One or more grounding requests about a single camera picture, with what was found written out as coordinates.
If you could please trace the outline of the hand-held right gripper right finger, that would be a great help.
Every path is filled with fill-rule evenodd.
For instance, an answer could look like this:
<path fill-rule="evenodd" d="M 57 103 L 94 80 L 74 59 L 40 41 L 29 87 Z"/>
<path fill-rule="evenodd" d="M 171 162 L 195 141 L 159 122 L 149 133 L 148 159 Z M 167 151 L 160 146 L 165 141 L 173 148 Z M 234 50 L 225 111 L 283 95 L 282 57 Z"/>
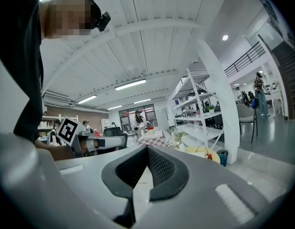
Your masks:
<path fill-rule="evenodd" d="M 175 197 L 151 203 L 136 229 L 257 229 L 276 212 L 295 181 L 295 165 L 241 150 L 226 167 L 180 151 L 189 169 Z"/>

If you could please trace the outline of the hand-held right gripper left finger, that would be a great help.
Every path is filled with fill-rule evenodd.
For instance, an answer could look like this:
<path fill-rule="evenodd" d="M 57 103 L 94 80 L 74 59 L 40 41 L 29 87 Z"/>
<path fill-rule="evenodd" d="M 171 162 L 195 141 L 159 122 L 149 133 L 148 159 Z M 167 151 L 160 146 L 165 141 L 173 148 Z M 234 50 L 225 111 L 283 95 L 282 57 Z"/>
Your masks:
<path fill-rule="evenodd" d="M 139 145 L 135 145 L 103 155 L 57 161 L 56 165 L 71 189 L 81 200 L 113 220 L 124 211 L 126 199 L 116 197 L 108 190 L 101 178 L 102 169 L 107 163 L 125 156 L 139 147 Z"/>

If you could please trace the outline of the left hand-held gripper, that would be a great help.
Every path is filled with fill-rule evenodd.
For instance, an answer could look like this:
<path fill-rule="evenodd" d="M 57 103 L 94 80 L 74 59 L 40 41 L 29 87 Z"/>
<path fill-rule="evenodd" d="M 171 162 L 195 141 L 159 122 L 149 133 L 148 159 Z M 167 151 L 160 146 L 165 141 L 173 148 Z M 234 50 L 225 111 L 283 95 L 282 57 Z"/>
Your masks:
<path fill-rule="evenodd" d="M 90 128 L 69 117 L 63 120 L 58 137 L 71 147 L 75 157 L 96 155 L 99 150 L 115 147 L 124 149 L 127 145 L 124 136 L 95 137 Z"/>

